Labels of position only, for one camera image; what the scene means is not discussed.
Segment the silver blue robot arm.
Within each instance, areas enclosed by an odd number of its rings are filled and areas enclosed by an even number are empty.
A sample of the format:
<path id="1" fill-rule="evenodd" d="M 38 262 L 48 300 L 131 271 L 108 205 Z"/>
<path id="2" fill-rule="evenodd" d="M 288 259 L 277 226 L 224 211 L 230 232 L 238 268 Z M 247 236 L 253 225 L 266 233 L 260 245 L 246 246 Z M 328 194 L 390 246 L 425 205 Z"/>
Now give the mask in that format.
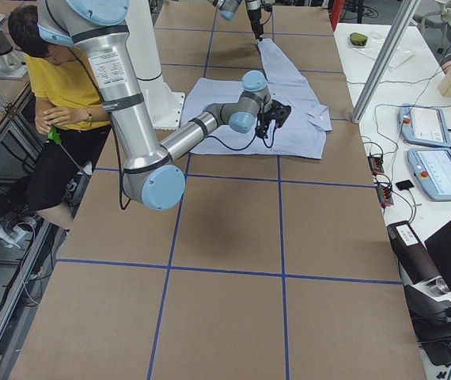
<path id="1" fill-rule="evenodd" d="M 246 133 L 265 121 L 274 108 L 267 81 L 258 70 L 242 78 L 235 103 L 209 104 L 201 114 L 158 140 L 127 50 L 128 1 L 39 1 L 40 36 L 49 43 L 86 53 L 102 100 L 112 119 L 126 160 L 121 189 L 132 200 L 154 210 L 180 202 L 186 180 L 174 161 L 227 125 Z"/>
<path id="2" fill-rule="evenodd" d="M 220 13 L 224 20 L 230 21 L 236 15 L 238 8 L 242 1 L 238 0 L 209 0 Z M 257 41 L 263 40 L 263 23 L 261 21 L 262 10 L 270 8 L 271 4 L 268 1 L 248 0 L 244 1 L 245 8 L 250 22 L 252 32 Z"/>

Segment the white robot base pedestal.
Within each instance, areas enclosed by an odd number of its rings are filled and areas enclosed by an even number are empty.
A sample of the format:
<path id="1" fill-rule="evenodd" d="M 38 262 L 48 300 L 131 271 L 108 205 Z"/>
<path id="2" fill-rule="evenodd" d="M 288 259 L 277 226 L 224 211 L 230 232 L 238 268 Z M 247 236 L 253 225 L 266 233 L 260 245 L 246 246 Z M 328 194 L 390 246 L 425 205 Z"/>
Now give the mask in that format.
<path id="1" fill-rule="evenodd" d="M 127 50 L 153 127 L 176 130 L 180 126 L 185 94 L 172 91 L 164 80 L 149 3 L 130 1 L 126 22 L 130 32 Z"/>

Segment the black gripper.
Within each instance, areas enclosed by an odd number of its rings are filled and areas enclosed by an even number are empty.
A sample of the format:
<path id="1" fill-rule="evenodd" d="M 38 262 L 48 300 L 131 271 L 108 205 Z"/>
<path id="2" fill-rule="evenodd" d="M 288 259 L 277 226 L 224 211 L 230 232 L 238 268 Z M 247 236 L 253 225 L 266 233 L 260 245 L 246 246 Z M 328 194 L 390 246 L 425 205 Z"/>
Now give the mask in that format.
<path id="1" fill-rule="evenodd" d="M 272 116 L 273 112 L 270 109 L 258 113 L 255 129 L 257 137 L 269 139 L 269 134 L 267 132 L 272 121 Z"/>
<path id="2" fill-rule="evenodd" d="M 263 40 L 263 24 L 261 22 L 261 10 L 260 9 L 249 9 L 248 19 L 250 21 L 251 29 L 255 33 L 256 40 Z"/>

